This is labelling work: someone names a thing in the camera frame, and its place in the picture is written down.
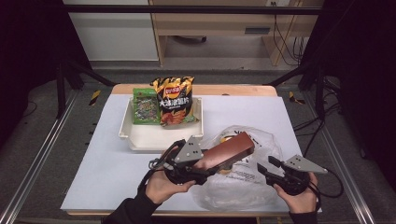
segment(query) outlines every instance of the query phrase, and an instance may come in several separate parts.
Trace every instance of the clear plastic bag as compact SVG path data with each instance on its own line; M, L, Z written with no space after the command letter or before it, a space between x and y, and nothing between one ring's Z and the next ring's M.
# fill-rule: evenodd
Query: clear plastic bag
M231 126L213 139L201 142L201 148L212 148L227 138L246 132L255 144L254 153L233 165L228 174L210 176L202 186L190 189L195 202L204 209L216 212L240 211L262 207L275 202L276 191L266 185L265 176L257 171L257 162L275 174L279 168L268 162L268 156L282 161L275 137L262 130L246 126Z

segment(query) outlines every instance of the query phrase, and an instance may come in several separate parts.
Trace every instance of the white tray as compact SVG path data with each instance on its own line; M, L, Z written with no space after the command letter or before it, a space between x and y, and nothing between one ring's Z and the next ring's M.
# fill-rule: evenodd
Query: white tray
M192 98L193 115L197 122L178 125L142 125L133 124L133 98L131 97L124 113L119 137L128 141L129 148L143 153L161 153L174 142L194 136L201 140L204 136L202 98Z

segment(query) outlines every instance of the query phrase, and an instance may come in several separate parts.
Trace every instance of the hand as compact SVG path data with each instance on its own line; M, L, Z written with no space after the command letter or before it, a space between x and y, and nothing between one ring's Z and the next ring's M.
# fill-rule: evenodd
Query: hand
M168 179L164 171L157 171L148 180L146 195L152 202L160 204L176 193L187 192L194 184L195 180L184 183L183 185L176 185Z
M314 185L318 185L318 180L313 173L309 173L311 182ZM316 211L317 206L317 195L312 191L312 189L307 188L303 193L291 196L286 193L279 185L274 184L274 189L277 195L281 197L289 207L291 213L309 213Z

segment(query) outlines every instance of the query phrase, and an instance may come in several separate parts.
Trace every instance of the white table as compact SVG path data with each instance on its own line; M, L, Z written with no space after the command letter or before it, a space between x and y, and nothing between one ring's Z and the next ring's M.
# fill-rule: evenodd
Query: white table
M202 97L204 102L204 139L213 137L229 126L244 125L274 134L285 160L296 154L301 155L282 98L277 97L274 91L267 95L270 96L194 94ZM149 169L149 161L160 156L134 152L129 149L126 141L120 140L119 130L130 97L131 94L119 91L113 91L109 96L78 173L62 204L61 209L68 214L104 216L111 213L125 198L136 195L136 188ZM154 215L265 217L287 216L288 211L286 204L278 198L275 203L259 209L214 213L199 207L187 192L174 195Z

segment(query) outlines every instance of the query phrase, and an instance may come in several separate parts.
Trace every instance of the snack bag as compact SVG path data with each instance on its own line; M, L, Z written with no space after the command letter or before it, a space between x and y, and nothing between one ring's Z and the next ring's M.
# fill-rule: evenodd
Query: snack bag
M162 126L197 120L192 108L193 81L194 77L157 77L150 83L157 92Z
M160 124L157 92L134 88L134 124Z

